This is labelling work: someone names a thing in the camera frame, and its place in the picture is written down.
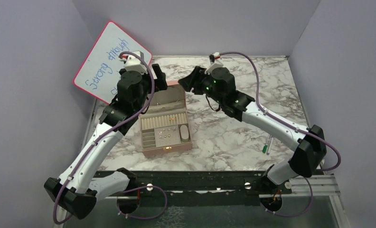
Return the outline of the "pink jewelry box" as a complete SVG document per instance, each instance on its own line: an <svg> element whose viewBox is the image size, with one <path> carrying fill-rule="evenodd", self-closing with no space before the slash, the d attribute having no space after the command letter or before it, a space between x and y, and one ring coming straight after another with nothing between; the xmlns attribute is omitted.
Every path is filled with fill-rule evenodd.
<svg viewBox="0 0 376 228"><path fill-rule="evenodd" d="M177 80L167 86L154 94L146 113L139 116L145 157L192 149L186 92Z"/></svg>

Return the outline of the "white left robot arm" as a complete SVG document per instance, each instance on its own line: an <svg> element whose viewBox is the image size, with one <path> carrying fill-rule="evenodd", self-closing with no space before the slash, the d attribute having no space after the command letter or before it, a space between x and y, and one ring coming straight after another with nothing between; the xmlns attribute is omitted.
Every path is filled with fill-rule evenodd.
<svg viewBox="0 0 376 228"><path fill-rule="evenodd" d="M130 195L136 189L136 175L125 168L99 180L93 177L110 150L149 107L154 93L166 90L168 85L158 64L153 64L146 73L128 67L119 73L118 93L103 111L92 137L58 178L48 178L44 184L54 202L53 220L57 225L69 220L69 217L58 220L59 207L70 216L84 219L98 201L117 192Z"/></svg>

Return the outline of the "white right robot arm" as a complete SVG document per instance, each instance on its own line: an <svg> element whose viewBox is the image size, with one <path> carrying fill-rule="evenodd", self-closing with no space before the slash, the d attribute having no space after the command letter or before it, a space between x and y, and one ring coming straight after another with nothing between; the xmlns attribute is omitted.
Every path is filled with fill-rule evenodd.
<svg viewBox="0 0 376 228"><path fill-rule="evenodd" d="M272 165L265 172L261 188L266 193L273 193L291 178L311 177L326 155L320 127L288 123L279 115L260 108L253 97L236 89L235 77L225 67L206 74L204 68L197 66L178 83L186 92L213 99L227 116L262 129L294 152L291 158Z"/></svg>

